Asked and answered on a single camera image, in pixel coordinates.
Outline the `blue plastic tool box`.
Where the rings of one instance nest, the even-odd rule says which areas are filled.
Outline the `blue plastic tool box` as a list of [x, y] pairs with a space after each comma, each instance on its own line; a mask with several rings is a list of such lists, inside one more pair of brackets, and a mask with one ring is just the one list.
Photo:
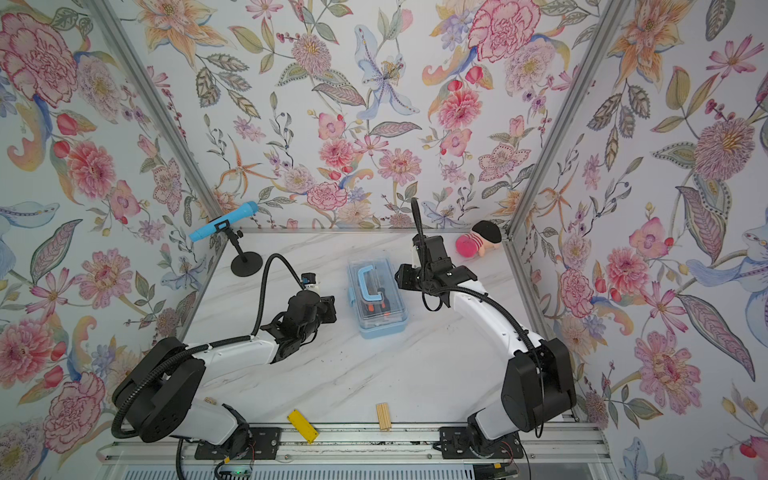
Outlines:
[[403, 332], [409, 315], [389, 259], [354, 260], [347, 270], [349, 302], [361, 337], [372, 340]]

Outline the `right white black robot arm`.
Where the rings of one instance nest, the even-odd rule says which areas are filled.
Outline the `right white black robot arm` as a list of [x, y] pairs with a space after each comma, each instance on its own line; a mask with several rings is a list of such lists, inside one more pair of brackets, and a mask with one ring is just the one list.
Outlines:
[[417, 199], [410, 201], [410, 209], [416, 227], [413, 261], [395, 273], [398, 288], [420, 293], [423, 302], [438, 299], [429, 311], [445, 307], [475, 321], [506, 361], [499, 398], [467, 418], [472, 448], [488, 449], [518, 432], [541, 435], [548, 421], [577, 403], [568, 348], [530, 331], [491, 298], [473, 271], [454, 264], [442, 236], [424, 233]]

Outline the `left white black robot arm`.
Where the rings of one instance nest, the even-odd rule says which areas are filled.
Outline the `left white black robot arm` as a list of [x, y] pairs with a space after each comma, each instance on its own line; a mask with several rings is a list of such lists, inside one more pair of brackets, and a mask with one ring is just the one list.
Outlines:
[[228, 455], [244, 451], [253, 438], [249, 422], [226, 403], [205, 401], [199, 389], [247, 367], [284, 361], [336, 321], [335, 298], [320, 294], [314, 274], [295, 279], [300, 289], [286, 308], [270, 323], [257, 321], [247, 335], [193, 346], [176, 337], [159, 341], [113, 392], [112, 436], [197, 441]]

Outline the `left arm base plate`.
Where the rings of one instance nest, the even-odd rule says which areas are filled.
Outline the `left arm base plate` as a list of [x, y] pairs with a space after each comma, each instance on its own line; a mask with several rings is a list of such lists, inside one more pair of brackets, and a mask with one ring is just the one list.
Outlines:
[[250, 427], [249, 432], [236, 430], [222, 445], [201, 442], [194, 453], [195, 460], [275, 460], [280, 446], [279, 427]]

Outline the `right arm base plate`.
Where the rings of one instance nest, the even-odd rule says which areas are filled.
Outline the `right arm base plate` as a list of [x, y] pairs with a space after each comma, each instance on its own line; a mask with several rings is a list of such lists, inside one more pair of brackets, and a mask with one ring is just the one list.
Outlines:
[[448, 460], [517, 460], [525, 454], [517, 433], [488, 440], [468, 426], [444, 426], [432, 448]]

